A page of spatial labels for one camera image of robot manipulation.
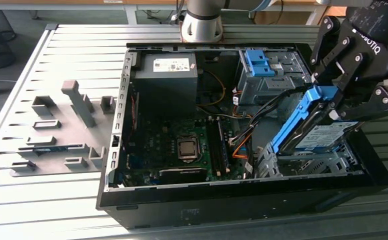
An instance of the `floor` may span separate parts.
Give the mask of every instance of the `floor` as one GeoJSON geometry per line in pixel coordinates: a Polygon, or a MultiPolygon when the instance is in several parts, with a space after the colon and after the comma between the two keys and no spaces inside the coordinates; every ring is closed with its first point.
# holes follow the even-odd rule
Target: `floor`
{"type": "MultiPolygon", "coordinates": [[[[0,69],[0,80],[8,81],[19,79],[48,24],[128,24],[126,12],[120,10],[41,10],[37,20],[31,19],[27,10],[8,10],[4,12],[17,34],[17,38],[9,42],[16,55],[16,63],[0,69]]],[[[148,18],[143,11],[138,11],[136,14],[139,24],[160,24],[160,22],[168,24],[171,11],[163,10],[154,13],[154,18],[148,18]]],[[[248,19],[248,13],[243,11],[223,12],[222,19],[224,24],[254,24],[252,20],[248,19]]],[[[13,83],[8,81],[0,81],[0,110],[13,88],[13,83]]]]}

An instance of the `blue component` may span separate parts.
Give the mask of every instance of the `blue component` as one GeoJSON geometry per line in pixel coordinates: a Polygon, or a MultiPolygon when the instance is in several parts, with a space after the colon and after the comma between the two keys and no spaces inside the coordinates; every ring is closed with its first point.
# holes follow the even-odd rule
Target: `blue component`
{"type": "Polygon", "coordinates": [[[338,92],[336,86],[314,86],[304,94],[298,107],[290,116],[288,120],[286,121],[279,133],[272,139],[271,146],[275,153],[280,150],[280,145],[287,139],[290,133],[292,132],[294,128],[299,124],[302,120],[306,120],[310,112],[308,108],[311,104],[318,101],[328,101],[334,98],[338,92]]]}
{"type": "Polygon", "coordinates": [[[263,50],[246,50],[246,60],[252,68],[254,77],[274,77],[276,75],[268,65],[268,58],[263,50]]]}

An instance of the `expansion slot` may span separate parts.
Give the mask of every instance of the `expansion slot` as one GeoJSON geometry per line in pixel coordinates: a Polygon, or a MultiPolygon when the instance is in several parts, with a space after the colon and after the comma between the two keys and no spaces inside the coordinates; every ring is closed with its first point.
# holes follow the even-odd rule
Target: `expansion slot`
{"type": "Polygon", "coordinates": [[[219,118],[210,119],[206,122],[206,131],[212,171],[216,176],[223,176],[224,174],[230,173],[230,161],[227,144],[223,135],[223,127],[219,118]]]}

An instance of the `metal workbench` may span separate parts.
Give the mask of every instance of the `metal workbench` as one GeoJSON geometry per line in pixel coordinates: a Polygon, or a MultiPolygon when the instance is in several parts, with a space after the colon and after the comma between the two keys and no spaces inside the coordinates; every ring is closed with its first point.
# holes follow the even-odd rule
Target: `metal workbench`
{"type": "MultiPolygon", "coordinates": [[[[310,45],[318,30],[275,25],[224,28],[231,43],[310,45]]],[[[0,151],[20,146],[31,132],[35,96],[53,92],[64,80],[78,80],[92,102],[106,95],[116,97],[126,44],[179,40],[179,28],[167,25],[60,25],[47,30],[0,113],[0,151]]],[[[364,131],[388,169],[388,118],[366,125],[364,131]]],[[[0,154],[0,166],[15,158],[17,154],[0,154]]],[[[0,168],[0,239],[388,239],[388,189],[322,214],[128,232],[96,210],[99,179],[99,172],[12,177],[9,169],[0,168]]]]}

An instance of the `black cable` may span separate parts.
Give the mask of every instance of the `black cable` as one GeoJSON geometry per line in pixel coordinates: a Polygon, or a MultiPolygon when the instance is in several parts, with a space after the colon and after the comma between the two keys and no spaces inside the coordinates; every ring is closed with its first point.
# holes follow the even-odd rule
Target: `black cable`
{"type": "Polygon", "coordinates": [[[279,17],[278,17],[276,21],[274,21],[270,24],[278,24],[278,22],[280,21],[280,18],[282,18],[282,15],[283,15],[283,11],[284,11],[284,8],[286,8],[286,2],[283,0],[280,0],[280,2],[282,2],[282,5],[280,5],[282,8],[280,8],[279,17]]]}
{"type": "Polygon", "coordinates": [[[151,17],[152,19],[158,19],[159,20],[159,18],[156,18],[155,16],[152,16],[146,10],[143,10],[143,12],[148,15],[148,17],[151,17]]]}
{"type": "Polygon", "coordinates": [[[170,20],[171,16],[174,14],[174,10],[170,12],[170,15],[167,16],[164,22],[160,22],[160,24],[166,23],[166,24],[171,24],[172,20],[170,20]]]}
{"type": "Polygon", "coordinates": [[[250,120],[250,124],[259,120],[264,115],[271,113],[279,106],[279,102],[286,98],[290,97],[292,94],[304,93],[311,87],[311,84],[306,84],[304,86],[299,86],[294,89],[286,90],[278,96],[275,96],[259,109],[259,111],[252,116],[250,120]]]}

